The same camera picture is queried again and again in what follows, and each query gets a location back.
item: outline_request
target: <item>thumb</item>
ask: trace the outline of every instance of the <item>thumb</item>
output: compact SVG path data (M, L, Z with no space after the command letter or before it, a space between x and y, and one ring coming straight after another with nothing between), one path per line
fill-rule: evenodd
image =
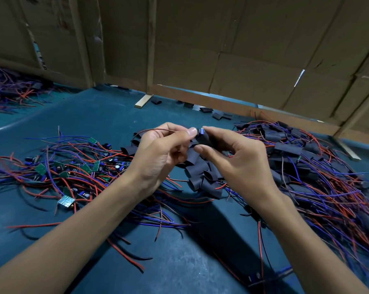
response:
M164 146L167 147L167 150L171 150L178 145L189 142L192 138L197 135L196 128L190 128L187 131L176 131L171 135L161 138L164 142Z
M220 170L220 172L221 169L224 169L227 166L227 163L229 164L228 157L207 145L198 144L194 147L194 150L203 158L211 161Z

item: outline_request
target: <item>forearm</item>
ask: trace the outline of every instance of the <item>forearm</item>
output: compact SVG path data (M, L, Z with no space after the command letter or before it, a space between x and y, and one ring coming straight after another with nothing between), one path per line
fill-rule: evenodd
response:
M261 208L259 213L277 237L305 292L369 293L307 225L290 199L276 195L268 208Z
M140 201L123 175L91 203L0 268L0 293L63 293Z

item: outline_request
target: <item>hand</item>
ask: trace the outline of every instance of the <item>hand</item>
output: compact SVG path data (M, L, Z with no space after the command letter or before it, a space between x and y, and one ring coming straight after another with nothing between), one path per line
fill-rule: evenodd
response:
M190 140L197 135L196 128L187 129L172 123L158 128L164 130L151 130L142 136L137 153L125 172L141 188L144 198L161 185L176 164L187 160Z
M203 128L209 136L216 138L218 148L196 145L194 150L211 161L229 187L239 193L251 207L258 211L267 206L271 199L281 195L271 176L266 148L261 141L230 130ZM234 156L226 157L219 150L229 150Z

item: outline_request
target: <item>floor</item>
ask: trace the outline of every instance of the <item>floor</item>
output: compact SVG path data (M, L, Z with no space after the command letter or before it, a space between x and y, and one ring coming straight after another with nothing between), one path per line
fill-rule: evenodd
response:
M148 102L142 109L134 104L143 93L123 92L115 88L103 91L89 89L79 94L56 95L54 103L30 109L16 116L0 115L0 154L23 158L36 153L44 144L24 137L55 136L60 126L65 135L87 135L100 143L109 142L113 148L128 145L133 132L152 128L166 121L186 127L213 125L232 129L233 123L217 121L204 114L183 107L174 100L161 98L162 103ZM369 150L355 148L363 158L350 162L357 171L369 172ZM176 168L171 177L186 179L184 171ZM185 192L191 190L184 183ZM59 222L69 217L60 212L54 217L56 203L35 201L17 189L0 193L0 266L28 247L50 228L25 229L9 232L8 225ZM251 217L240 216L243 208L229 200L214 201L204 209L188 210L202 224L197 230L220 254L229 259L241 272L260 271L257 223ZM191 233L182 235L173 229L163 229L157 242L155 227L125 223L121 232L132 242L128 250L140 256L152 256L142 262L146 271L140 273L115 250L104 243L68 289L72 293L248 293L205 249L199 238ZM263 231L266 250L275 270L289 265L280 245L270 230ZM280 293L303 293L300 284L291 275L279 284Z

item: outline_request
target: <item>left hand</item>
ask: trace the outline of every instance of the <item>left hand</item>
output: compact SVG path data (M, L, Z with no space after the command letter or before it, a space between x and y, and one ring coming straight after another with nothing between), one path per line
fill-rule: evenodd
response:
M173 123L165 123L157 128L175 132L165 130L146 132L125 172L134 184L141 187L144 198L161 185L176 164L187 160L190 140L197 135L196 128L187 129Z

